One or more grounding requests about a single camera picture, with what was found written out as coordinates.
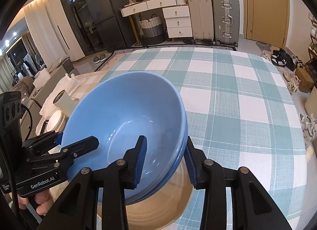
black cable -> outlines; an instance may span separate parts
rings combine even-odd
[[[25,140],[28,140],[29,136],[31,134],[32,128],[33,128],[33,119],[32,119],[32,115],[31,115],[31,111],[23,104],[21,104],[21,107],[24,108],[28,112],[28,114],[30,115],[31,125],[30,125],[30,129],[29,129],[29,133],[25,138]]]
[[[4,140],[1,136],[0,136],[0,152],[2,153],[2,157],[3,157],[4,163],[7,167],[7,172],[8,172],[8,176],[9,176],[9,182],[10,182],[10,187],[11,187],[11,192],[12,192],[12,201],[13,201],[12,211],[15,214],[15,216],[17,217],[18,221],[21,222],[21,215],[20,215],[19,202],[18,202],[18,193],[16,190],[13,166],[12,166],[11,161],[9,159],[9,154],[8,154],[7,148],[4,144]]]

human hand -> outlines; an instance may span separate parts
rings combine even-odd
[[[36,212],[41,216],[42,215],[45,216],[54,203],[53,198],[50,195],[50,190],[45,190],[41,193],[35,194],[34,200],[37,204],[40,204],[37,207]],[[21,198],[18,195],[18,202],[19,202],[19,208],[24,210],[26,209],[26,204],[29,203],[29,199]]]

door frame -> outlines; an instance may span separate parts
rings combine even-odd
[[[248,25],[248,0],[243,0],[243,10],[244,10],[244,19],[243,19],[243,34],[244,38],[247,38],[247,25]],[[286,18],[286,28],[285,28],[285,34],[284,34],[284,44],[283,49],[286,47],[286,41],[287,41],[287,35],[288,35],[288,27],[289,27],[289,14],[290,14],[290,4],[289,0],[287,0],[287,18]]]

doormat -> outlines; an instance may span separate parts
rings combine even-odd
[[[272,45],[270,45],[270,44],[266,44],[266,43],[257,41],[257,42],[256,42],[256,45],[257,45],[257,47],[261,50],[261,52],[263,52],[264,50],[266,50],[266,51],[271,51]]]
[[[215,48],[215,49],[222,49],[222,50],[231,50],[231,51],[237,51],[235,47],[227,47],[227,46],[214,46],[214,45],[203,45],[203,44],[169,44],[169,45],[157,45],[157,46],[148,46],[148,47],[131,47],[131,48],[124,48],[124,49],[118,49],[114,51],[109,58],[104,61],[96,70],[95,72],[101,71],[106,64],[116,55],[124,54],[124,53],[131,53],[135,50],[141,50],[141,49],[152,49],[152,48],[163,48],[163,47],[204,47],[204,48]]]

metal screw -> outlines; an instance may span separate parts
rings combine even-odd
[[[242,168],[240,168],[240,171],[241,171],[241,173],[248,173],[249,169],[245,168],[245,167],[242,167]]]
[[[125,163],[126,163],[126,161],[124,159],[118,159],[117,162],[116,162],[116,164],[118,166],[123,166]]]
[[[89,168],[83,168],[80,172],[81,172],[82,174],[88,174],[89,171],[90,171]]]
[[[212,166],[212,165],[214,164],[214,161],[211,160],[211,159],[206,159],[206,160],[204,161],[204,163],[205,163],[206,165],[208,165],[208,166]]]

